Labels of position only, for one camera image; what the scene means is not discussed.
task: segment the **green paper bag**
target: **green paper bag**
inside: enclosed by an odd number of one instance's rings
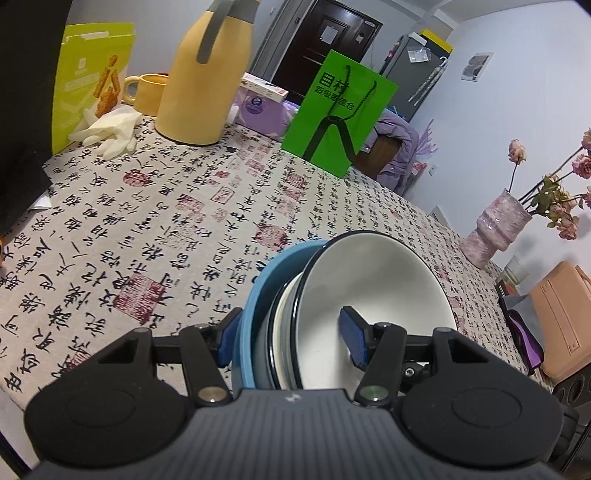
[[[281,147],[343,178],[397,88],[331,50]]]

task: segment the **pink vase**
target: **pink vase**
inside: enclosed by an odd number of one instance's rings
[[[460,250],[472,265],[484,268],[497,250],[507,250],[530,220],[519,201],[504,190],[478,217],[476,230],[462,241]]]

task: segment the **poster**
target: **poster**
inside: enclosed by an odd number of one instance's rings
[[[468,65],[462,71],[462,80],[477,82],[484,72],[484,69],[491,62],[492,52],[477,53],[469,61]]]

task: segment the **purple packaging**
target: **purple packaging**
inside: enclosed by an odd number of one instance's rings
[[[239,105],[236,123],[279,142],[283,141],[300,107],[283,100],[278,103],[243,87],[238,89],[234,105]]]

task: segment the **blue gripper pad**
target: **blue gripper pad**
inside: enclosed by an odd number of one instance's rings
[[[339,332],[345,345],[349,349],[355,365],[364,370],[369,363],[369,352],[365,346],[364,328],[369,327],[367,322],[353,307],[343,307],[339,314]]]

